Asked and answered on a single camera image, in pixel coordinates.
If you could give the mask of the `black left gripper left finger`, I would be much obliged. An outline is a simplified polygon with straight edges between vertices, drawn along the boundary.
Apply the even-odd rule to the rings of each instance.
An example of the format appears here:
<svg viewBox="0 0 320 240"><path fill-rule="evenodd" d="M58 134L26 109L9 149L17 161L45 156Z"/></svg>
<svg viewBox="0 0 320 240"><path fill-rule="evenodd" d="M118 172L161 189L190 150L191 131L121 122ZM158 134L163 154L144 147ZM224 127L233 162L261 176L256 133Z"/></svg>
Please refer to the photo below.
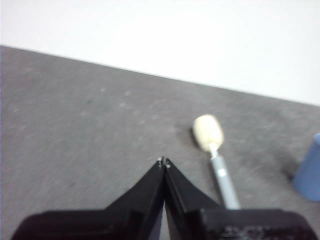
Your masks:
<svg viewBox="0 0 320 240"><path fill-rule="evenodd" d="M106 208L45 211L26 217L14 240L148 240L161 222L163 159Z"/></svg>

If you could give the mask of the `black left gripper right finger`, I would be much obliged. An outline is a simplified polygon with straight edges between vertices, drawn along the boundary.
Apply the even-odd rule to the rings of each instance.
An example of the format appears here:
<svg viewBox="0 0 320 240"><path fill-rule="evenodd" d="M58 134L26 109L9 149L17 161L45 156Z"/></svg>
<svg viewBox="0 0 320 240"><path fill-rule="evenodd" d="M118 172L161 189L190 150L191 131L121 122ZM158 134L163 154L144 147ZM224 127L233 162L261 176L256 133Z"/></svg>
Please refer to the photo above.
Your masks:
<svg viewBox="0 0 320 240"><path fill-rule="evenodd" d="M316 240L300 214L282 209L227 209L165 158L165 203L182 240Z"/></svg>

